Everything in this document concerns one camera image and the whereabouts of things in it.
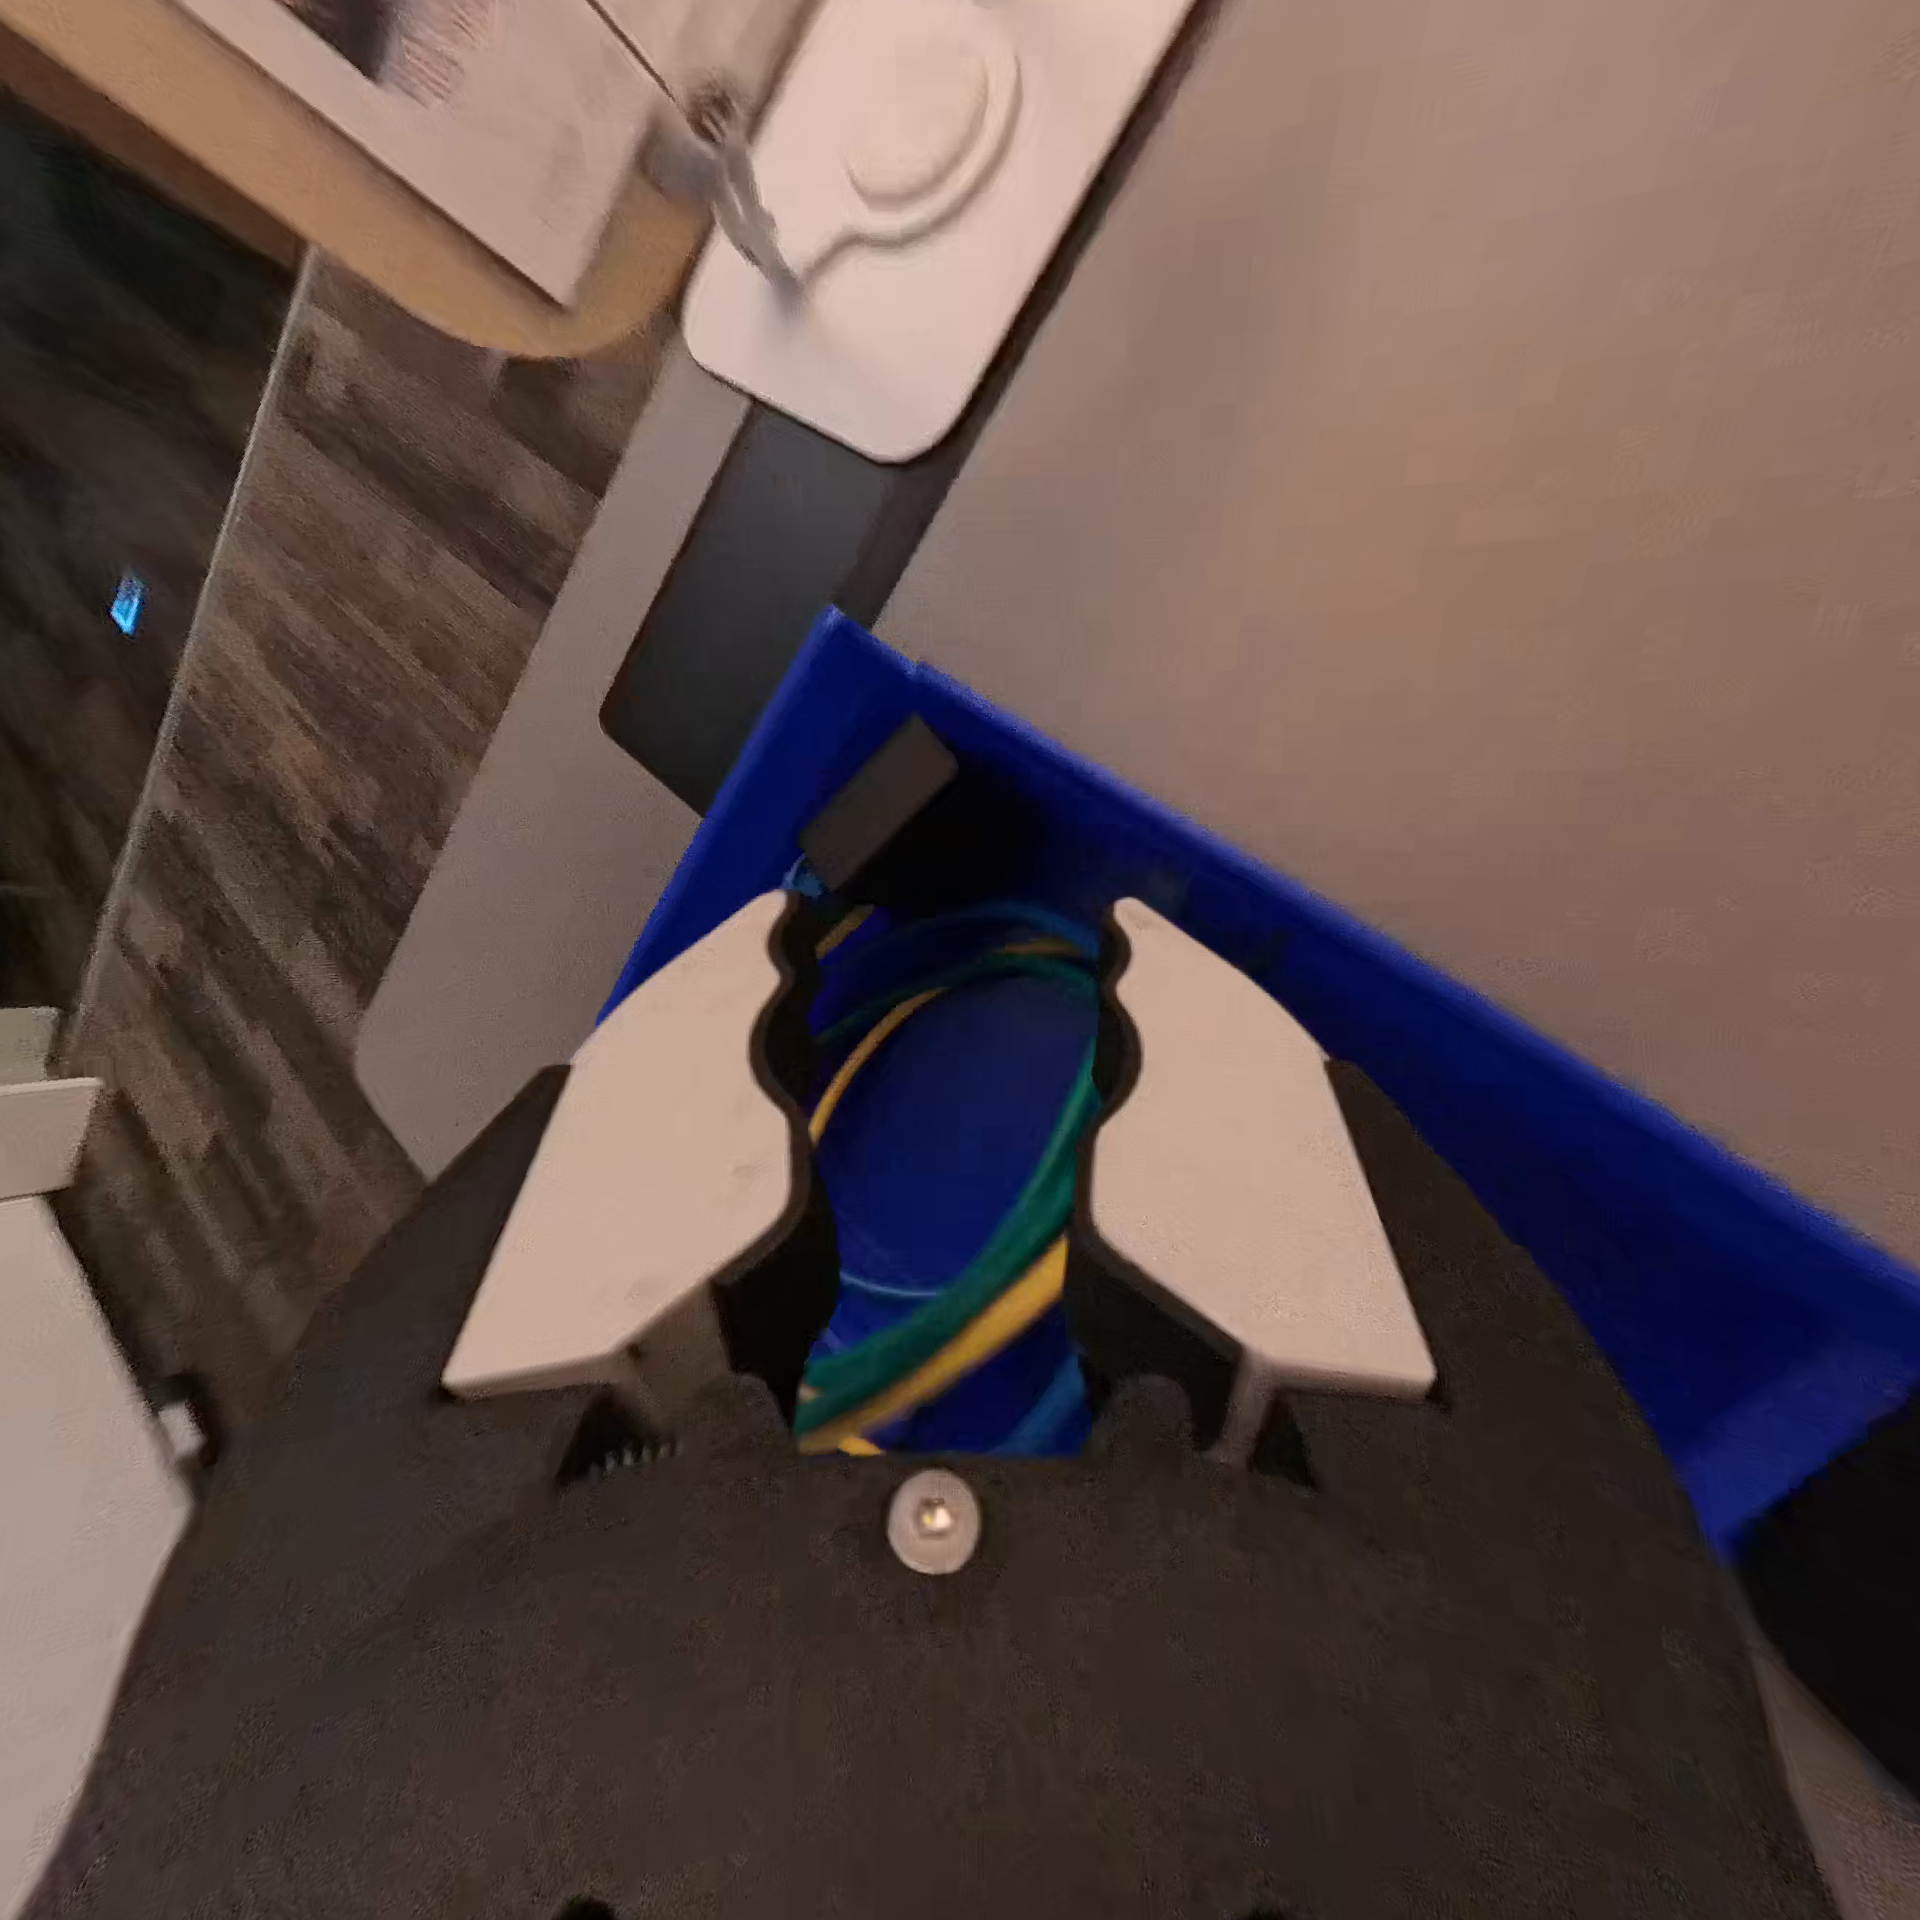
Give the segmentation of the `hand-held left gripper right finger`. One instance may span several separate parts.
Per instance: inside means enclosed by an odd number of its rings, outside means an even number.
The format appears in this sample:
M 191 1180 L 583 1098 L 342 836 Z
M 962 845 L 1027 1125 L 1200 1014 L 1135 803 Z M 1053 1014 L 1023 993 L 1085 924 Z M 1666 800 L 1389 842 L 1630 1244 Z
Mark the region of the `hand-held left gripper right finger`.
M 1251 1465 L 1292 1398 L 1434 1398 L 1328 1054 L 1142 897 L 1101 928 L 1091 1088 L 1066 1319 L 1094 1406 L 1171 1381 L 1194 1448 Z

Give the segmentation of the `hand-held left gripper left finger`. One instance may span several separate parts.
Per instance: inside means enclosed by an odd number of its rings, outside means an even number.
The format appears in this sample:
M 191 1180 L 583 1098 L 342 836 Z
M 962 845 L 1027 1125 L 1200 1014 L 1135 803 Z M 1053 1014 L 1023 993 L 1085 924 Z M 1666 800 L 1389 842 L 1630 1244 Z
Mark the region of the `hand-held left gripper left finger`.
M 583 1040 L 441 1386 L 600 1386 L 653 1432 L 733 1374 L 795 1419 L 835 1305 L 805 1094 L 823 924 L 764 891 Z

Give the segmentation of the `blue plastic bin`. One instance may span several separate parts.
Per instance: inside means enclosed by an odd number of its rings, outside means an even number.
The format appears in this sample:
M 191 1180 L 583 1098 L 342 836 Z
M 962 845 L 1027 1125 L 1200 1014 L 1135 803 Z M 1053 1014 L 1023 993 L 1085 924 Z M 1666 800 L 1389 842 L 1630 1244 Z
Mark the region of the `blue plastic bin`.
M 773 887 L 799 827 L 912 714 L 1020 793 L 1034 827 L 1017 854 L 1017 897 L 1085 913 L 1117 893 L 1153 900 L 1403 1111 L 1568 1292 L 1713 1544 L 1917 1402 L 1910 1264 L 842 611 L 817 617 L 780 679 L 721 734 L 719 775 L 697 784 L 702 827 L 603 1014 Z

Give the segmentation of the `black network switch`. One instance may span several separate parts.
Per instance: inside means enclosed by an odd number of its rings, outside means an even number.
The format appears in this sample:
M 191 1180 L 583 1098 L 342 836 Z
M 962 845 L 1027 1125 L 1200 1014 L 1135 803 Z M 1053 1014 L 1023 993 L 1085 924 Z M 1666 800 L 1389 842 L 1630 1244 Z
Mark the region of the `black network switch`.
M 805 867 L 823 893 L 871 887 L 895 853 L 948 803 L 960 762 L 908 714 L 799 827 Z

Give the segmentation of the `wooden display board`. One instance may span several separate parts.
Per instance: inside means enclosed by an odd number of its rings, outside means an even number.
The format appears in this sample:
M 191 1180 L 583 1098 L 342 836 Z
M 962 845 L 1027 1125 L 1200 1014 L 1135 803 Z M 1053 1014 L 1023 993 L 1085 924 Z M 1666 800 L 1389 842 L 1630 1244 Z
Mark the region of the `wooden display board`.
M 704 220 L 634 180 L 560 308 L 178 3 L 5 3 L 5 90 L 279 263 L 322 251 L 437 332 L 610 355 L 672 310 Z

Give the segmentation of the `instruction poster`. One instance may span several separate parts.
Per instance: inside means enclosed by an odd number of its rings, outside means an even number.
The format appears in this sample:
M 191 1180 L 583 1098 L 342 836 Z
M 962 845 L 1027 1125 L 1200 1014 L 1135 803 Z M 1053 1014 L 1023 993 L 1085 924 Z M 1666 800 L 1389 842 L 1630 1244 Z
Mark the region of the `instruction poster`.
M 571 302 L 660 84 L 603 3 L 183 3 L 552 302 Z

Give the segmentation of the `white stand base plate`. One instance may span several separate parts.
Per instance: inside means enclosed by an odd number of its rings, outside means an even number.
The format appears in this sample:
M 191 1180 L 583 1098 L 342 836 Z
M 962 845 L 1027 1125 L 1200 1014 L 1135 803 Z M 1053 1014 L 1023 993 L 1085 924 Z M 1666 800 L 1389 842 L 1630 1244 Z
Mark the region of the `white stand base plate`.
M 823 3 L 685 302 L 697 364 L 871 464 L 940 444 L 1188 3 Z

